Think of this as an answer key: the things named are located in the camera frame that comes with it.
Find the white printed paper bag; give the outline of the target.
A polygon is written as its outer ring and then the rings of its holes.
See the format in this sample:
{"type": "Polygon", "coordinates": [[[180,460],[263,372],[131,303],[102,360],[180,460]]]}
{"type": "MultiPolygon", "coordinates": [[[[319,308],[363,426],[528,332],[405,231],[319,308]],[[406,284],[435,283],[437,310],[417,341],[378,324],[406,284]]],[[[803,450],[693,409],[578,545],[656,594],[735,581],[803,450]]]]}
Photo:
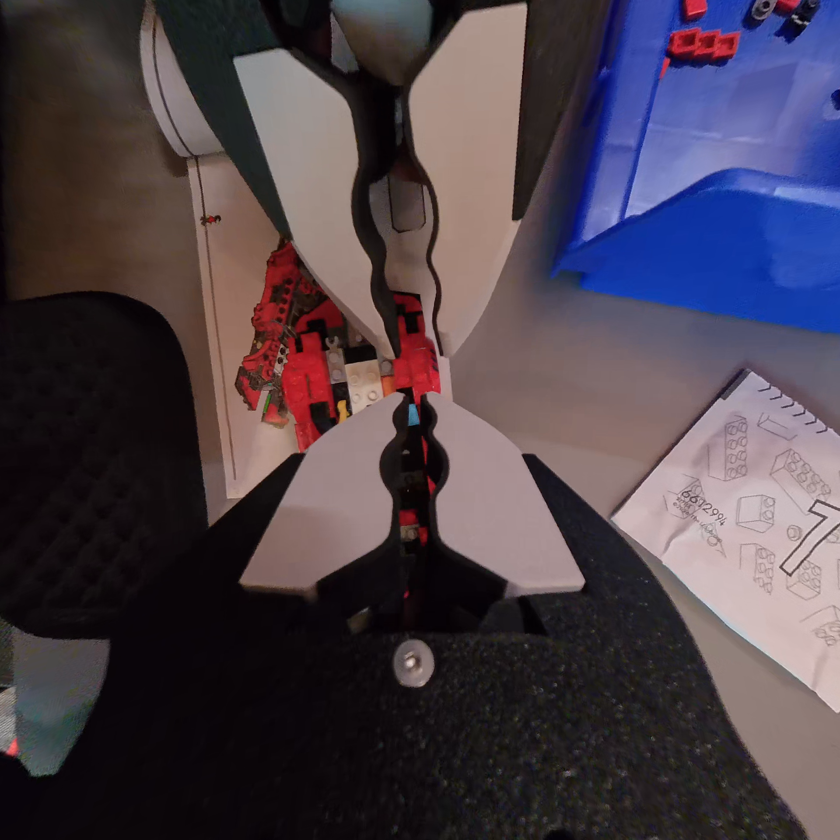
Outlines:
{"type": "Polygon", "coordinates": [[[612,521],[839,710],[838,434],[740,372],[612,521]]]}

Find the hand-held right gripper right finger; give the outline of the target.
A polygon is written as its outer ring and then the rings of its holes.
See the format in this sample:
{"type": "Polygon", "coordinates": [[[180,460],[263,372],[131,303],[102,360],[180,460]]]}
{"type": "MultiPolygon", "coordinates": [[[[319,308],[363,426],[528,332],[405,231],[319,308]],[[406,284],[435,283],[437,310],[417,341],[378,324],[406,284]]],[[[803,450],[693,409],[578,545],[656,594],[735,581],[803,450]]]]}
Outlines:
{"type": "Polygon", "coordinates": [[[426,592],[486,615],[504,599],[581,592],[585,578],[518,446],[446,397],[422,401],[426,592]]]}

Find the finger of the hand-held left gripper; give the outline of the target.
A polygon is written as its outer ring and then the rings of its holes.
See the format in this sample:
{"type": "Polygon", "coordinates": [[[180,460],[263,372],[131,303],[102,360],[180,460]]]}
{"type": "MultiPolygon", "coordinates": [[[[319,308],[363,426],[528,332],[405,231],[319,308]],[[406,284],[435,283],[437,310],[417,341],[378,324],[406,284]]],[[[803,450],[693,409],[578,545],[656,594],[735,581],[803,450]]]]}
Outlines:
{"type": "Polygon", "coordinates": [[[401,352],[371,186],[396,158],[396,91],[299,49],[234,58],[290,236],[314,279],[388,358],[401,352]]]}
{"type": "Polygon", "coordinates": [[[455,15],[406,83],[407,144],[433,207],[427,266],[440,353],[455,355],[518,232],[514,196],[527,2],[455,15]]]}

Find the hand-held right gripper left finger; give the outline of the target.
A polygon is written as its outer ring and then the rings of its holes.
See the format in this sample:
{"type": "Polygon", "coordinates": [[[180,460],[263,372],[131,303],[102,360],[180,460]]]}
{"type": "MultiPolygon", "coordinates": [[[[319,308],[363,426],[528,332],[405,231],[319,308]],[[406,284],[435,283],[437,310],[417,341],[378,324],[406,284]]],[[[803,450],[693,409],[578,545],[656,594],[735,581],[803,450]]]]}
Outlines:
{"type": "Polygon", "coordinates": [[[404,443],[399,392],[321,436],[303,455],[240,584],[317,597],[342,615],[399,601],[404,443]]]}

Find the white building instruction booklet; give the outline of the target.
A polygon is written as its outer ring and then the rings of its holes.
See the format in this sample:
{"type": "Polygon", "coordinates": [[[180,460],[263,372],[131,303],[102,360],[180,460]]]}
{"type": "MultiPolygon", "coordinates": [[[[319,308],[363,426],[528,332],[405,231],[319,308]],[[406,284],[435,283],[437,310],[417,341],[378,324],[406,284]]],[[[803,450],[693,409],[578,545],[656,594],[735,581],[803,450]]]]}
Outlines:
{"type": "MultiPolygon", "coordinates": [[[[300,452],[280,378],[299,318],[327,301],[224,154],[187,160],[226,496],[300,452]]],[[[448,363],[438,362],[451,396],[448,363]]]]}

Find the black padded chair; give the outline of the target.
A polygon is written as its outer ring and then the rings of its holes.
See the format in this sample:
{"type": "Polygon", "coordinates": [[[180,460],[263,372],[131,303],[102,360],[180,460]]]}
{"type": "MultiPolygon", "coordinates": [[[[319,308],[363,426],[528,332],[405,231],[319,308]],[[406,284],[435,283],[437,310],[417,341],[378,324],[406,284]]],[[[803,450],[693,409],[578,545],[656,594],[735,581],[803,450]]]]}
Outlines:
{"type": "Polygon", "coordinates": [[[105,638],[207,529],[186,359],[158,311],[114,293],[1,316],[2,619],[105,638]]]}

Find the long red toy brick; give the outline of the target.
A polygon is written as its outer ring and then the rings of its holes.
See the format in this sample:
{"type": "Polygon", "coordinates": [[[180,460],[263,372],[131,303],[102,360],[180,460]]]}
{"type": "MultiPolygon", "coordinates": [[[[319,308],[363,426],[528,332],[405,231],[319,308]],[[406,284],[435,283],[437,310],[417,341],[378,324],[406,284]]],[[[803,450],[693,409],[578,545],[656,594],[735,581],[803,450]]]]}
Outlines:
{"type": "Polygon", "coordinates": [[[670,34],[666,55],[671,60],[709,64],[735,57],[739,50],[739,31],[684,28],[670,34]]]}

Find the red toy brick car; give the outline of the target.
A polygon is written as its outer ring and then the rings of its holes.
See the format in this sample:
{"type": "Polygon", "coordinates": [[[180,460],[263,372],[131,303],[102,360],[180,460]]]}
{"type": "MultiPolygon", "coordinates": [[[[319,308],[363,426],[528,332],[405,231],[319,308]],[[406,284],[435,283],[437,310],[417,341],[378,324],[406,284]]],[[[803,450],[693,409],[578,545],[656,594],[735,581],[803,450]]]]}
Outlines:
{"type": "Polygon", "coordinates": [[[295,324],[280,382],[295,421],[303,455],[321,436],[396,392],[405,396],[405,443],[399,522],[402,542],[424,543],[428,526],[421,508],[431,483],[425,477],[426,445],[419,433],[422,399],[440,392],[438,355],[427,335],[419,295],[393,294],[401,352],[386,359],[372,343],[352,330],[331,301],[320,303],[295,324]]]}

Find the blue plastic bin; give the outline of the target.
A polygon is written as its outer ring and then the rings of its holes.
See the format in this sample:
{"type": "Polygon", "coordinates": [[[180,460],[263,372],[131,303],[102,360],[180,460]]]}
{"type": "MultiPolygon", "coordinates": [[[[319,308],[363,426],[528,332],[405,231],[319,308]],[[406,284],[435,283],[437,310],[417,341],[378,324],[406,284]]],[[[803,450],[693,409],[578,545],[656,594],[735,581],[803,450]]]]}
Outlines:
{"type": "Polygon", "coordinates": [[[613,2],[553,273],[591,291],[838,333],[839,3],[801,33],[753,2],[613,2]],[[730,60],[671,33],[739,32],[730,60]]]}

